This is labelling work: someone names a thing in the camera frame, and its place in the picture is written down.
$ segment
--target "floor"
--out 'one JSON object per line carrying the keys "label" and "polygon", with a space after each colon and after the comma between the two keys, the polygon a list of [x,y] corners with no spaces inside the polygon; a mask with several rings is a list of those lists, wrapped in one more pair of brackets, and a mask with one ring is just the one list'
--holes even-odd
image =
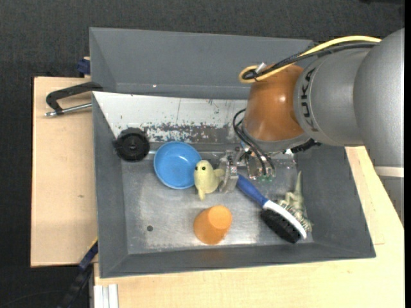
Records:
{"label": "floor", "polygon": [[30,269],[31,77],[80,76],[90,26],[319,42],[404,25],[398,4],[359,0],[0,0],[0,308],[55,307],[76,276]]}

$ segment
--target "blue handle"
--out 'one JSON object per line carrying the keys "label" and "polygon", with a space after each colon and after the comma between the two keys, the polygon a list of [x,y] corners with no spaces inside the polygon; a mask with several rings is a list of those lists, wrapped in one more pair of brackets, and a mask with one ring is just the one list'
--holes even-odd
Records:
{"label": "blue handle", "polygon": [[258,189],[256,189],[256,186],[241,175],[238,175],[237,187],[241,190],[241,192],[247,196],[250,196],[254,201],[260,204],[261,207],[263,207],[268,201],[268,199],[266,199],[265,196],[262,195]]}

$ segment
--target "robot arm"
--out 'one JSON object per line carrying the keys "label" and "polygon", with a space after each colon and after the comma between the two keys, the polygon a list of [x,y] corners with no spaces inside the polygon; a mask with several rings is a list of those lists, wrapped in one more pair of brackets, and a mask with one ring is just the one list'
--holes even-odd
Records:
{"label": "robot arm", "polygon": [[243,133],[274,153],[309,141],[364,145],[387,191],[396,182],[403,202],[404,37],[403,28],[378,43],[340,46],[304,69],[287,60],[276,72],[245,69],[240,78],[252,87]]}

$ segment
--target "toy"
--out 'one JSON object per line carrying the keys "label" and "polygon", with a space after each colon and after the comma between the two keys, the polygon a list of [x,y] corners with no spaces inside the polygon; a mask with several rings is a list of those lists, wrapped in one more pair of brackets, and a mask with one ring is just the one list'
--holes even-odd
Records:
{"label": "toy", "polygon": [[194,183],[198,190],[198,195],[201,200],[204,200],[206,194],[214,192],[220,182],[220,177],[224,175],[223,169],[213,169],[210,162],[201,160],[196,164],[194,170]]}

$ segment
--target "gray tray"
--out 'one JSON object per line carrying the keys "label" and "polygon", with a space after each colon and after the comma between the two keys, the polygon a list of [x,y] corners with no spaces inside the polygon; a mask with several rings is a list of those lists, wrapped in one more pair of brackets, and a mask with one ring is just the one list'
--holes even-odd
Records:
{"label": "gray tray", "polygon": [[[153,172],[153,154],[169,140],[191,143],[212,162],[227,148],[238,146],[230,121],[249,91],[248,85],[238,82],[238,72],[260,61],[278,61],[310,44],[307,40],[91,29],[93,81],[105,91],[149,95],[136,100],[135,95],[115,94],[116,98],[107,99],[110,94],[95,92],[92,97],[102,277],[375,256],[343,148],[322,146],[292,157],[277,156],[277,176],[270,184],[258,183],[263,194],[275,198],[292,191],[296,174],[302,171],[307,213],[314,227],[297,244],[271,232],[258,216],[259,207],[237,189],[200,201],[194,187],[169,189]],[[150,114],[153,108],[144,110],[152,96],[195,98],[202,103],[206,98],[211,105],[217,102],[214,99],[228,99],[232,108],[221,109],[224,117],[207,118],[209,128],[222,134],[211,142],[209,137],[182,135],[187,128],[181,128],[183,120],[175,119],[169,108],[159,107],[156,117]],[[164,114],[169,128],[158,113]],[[195,117],[187,115],[190,119],[184,120],[193,131],[203,116]],[[173,123],[177,131],[164,135],[163,130],[171,133]],[[151,131],[152,150],[141,162],[124,162],[114,151],[113,140],[127,126]],[[221,243],[206,246],[191,231],[192,222],[202,209],[217,203],[230,208],[232,228]]]}
{"label": "gray tray", "polygon": [[[344,149],[324,146],[294,156],[276,156],[272,182],[255,181],[264,195],[276,198],[293,191],[297,172],[302,171],[307,213],[314,230],[306,240],[290,244],[260,220],[259,207],[237,189],[229,194],[208,194],[200,201],[194,187],[176,190],[160,183],[153,170],[153,155],[164,138],[153,135],[152,151],[140,162],[125,162],[116,155],[113,141],[118,129],[128,124],[145,128],[146,121],[137,111],[147,105],[147,99],[152,101],[145,96],[93,95],[102,277],[375,256]],[[107,107],[110,101],[114,110],[121,106],[118,115]],[[138,123],[130,122],[128,110],[133,109]],[[190,143],[212,164],[218,163],[224,149],[238,146],[231,139],[210,143],[196,138]],[[231,210],[233,224],[221,243],[207,246],[195,237],[193,221],[201,210],[216,204]]]}

